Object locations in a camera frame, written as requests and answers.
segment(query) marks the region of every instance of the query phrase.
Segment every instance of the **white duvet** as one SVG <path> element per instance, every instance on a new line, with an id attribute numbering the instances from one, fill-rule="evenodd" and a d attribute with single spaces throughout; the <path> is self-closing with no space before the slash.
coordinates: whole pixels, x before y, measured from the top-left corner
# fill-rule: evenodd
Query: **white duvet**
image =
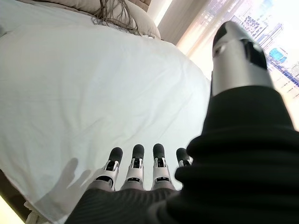
<path id="1" fill-rule="evenodd" d="M 0 26 L 0 169 L 41 214 L 62 223 L 114 147 L 117 189 L 135 144 L 147 190 L 156 143 L 175 180 L 175 152 L 200 134 L 209 98 L 175 46 L 14 0 L 0 0 Z"/>

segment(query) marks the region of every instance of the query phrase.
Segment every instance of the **black fingertip cap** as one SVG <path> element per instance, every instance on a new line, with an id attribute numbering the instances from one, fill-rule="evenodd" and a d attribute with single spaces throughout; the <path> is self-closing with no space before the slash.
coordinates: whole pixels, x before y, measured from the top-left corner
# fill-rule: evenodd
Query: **black fingertip cap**
<path id="1" fill-rule="evenodd" d="M 161 144 L 155 144 L 153 148 L 154 159 L 155 158 L 165 158 L 164 147 Z"/>
<path id="2" fill-rule="evenodd" d="M 217 30 L 217 33 L 215 34 L 215 37 L 214 37 L 214 40 L 213 40 L 213 47 L 227 33 L 227 31 L 225 29 L 225 24 L 228 23 L 228 22 L 223 23 L 219 27 L 219 29 Z"/>
<path id="3" fill-rule="evenodd" d="M 111 150 L 109 160 L 111 161 L 118 161 L 118 163 L 121 163 L 121 158 L 122 158 L 122 149 L 119 147 L 115 147 L 114 149 Z"/>
<path id="4" fill-rule="evenodd" d="M 140 144 L 135 145 L 133 148 L 132 158 L 143 159 L 144 147 Z"/>
<path id="5" fill-rule="evenodd" d="M 187 150 L 185 148 L 179 148 L 177 150 L 177 160 L 180 162 L 181 160 L 189 160 L 190 156 L 187 154 Z"/>

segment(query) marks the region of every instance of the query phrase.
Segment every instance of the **bed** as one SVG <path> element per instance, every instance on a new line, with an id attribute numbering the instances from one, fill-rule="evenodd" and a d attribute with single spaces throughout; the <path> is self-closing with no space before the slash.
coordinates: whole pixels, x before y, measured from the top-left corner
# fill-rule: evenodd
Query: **bed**
<path id="1" fill-rule="evenodd" d="M 138 34 L 55 1 L 0 0 L 0 169 L 52 223 L 66 220 L 114 147 L 117 189 L 142 144 L 150 190 L 156 143 L 179 189 L 175 152 L 201 133 L 209 81 L 160 40 L 149 1 L 132 2 Z"/>

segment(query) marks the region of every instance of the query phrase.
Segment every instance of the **sheer curtain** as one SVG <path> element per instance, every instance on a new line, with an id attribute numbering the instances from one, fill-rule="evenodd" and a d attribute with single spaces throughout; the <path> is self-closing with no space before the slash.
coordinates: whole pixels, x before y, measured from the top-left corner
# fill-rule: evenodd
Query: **sheer curtain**
<path id="1" fill-rule="evenodd" d="M 274 86 L 299 129 L 298 8 L 294 0 L 209 0 L 177 47 L 211 79 L 214 35 L 225 21 L 239 23 L 264 49 Z"/>

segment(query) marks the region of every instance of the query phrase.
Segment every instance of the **curtain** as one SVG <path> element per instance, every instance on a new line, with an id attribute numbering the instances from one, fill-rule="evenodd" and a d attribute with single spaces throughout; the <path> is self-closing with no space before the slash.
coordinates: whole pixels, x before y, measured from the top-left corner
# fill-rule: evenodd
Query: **curtain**
<path id="1" fill-rule="evenodd" d="M 176 45 L 208 1 L 172 0 L 158 26 L 161 39 Z"/>
<path id="2" fill-rule="evenodd" d="M 239 23 L 264 49 L 268 70 L 299 129 L 299 1 L 209 0 L 177 47 L 211 79 L 213 38 L 225 21 Z"/>
<path id="3" fill-rule="evenodd" d="M 159 25 L 171 2 L 172 0 L 151 0 L 147 13 L 156 26 Z"/>

